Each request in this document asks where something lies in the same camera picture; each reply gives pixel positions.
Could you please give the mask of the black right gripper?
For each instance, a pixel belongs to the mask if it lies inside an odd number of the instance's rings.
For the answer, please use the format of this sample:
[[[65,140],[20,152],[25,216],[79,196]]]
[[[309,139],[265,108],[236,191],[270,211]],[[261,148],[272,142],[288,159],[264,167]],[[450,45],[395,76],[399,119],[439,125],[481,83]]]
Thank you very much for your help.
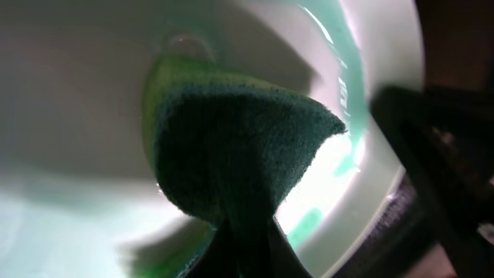
[[[432,87],[382,89],[370,112],[415,187],[438,241],[460,277],[491,277],[493,96]]]

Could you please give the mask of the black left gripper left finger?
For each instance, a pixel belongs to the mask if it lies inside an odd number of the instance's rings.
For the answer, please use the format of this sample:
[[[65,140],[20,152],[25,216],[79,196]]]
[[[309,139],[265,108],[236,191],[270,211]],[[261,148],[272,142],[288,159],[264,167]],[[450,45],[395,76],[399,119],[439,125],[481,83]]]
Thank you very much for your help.
[[[237,278],[235,240],[229,221],[216,230],[207,249],[184,276],[185,278]]]

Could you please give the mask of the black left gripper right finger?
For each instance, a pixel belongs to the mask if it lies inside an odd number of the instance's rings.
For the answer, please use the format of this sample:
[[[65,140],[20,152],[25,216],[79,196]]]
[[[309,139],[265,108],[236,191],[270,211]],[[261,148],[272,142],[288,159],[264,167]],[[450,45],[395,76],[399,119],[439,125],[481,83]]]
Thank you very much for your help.
[[[312,278],[299,261],[275,218],[267,225],[267,236],[275,278]]]

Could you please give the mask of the green scrubbing sponge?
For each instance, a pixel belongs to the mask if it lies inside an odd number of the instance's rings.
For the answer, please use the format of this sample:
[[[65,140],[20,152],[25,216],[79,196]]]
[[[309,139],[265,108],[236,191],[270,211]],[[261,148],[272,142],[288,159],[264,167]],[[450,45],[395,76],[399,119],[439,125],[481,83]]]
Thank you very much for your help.
[[[201,59],[162,56],[144,87],[142,138],[161,190],[239,239],[261,235],[321,145],[345,130],[309,97]]]

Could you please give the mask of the pale green back plate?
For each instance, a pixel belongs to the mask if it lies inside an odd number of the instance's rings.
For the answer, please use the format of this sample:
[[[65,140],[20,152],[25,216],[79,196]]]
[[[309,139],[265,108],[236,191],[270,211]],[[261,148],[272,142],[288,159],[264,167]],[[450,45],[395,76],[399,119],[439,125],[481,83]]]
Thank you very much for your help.
[[[144,78],[172,51],[340,117],[347,132],[276,218],[315,277],[367,237],[404,175],[368,104],[384,85],[423,80],[412,1],[3,1],[3,277],[132,277],[198,240],[204,224],[160,192],[141,140]]]

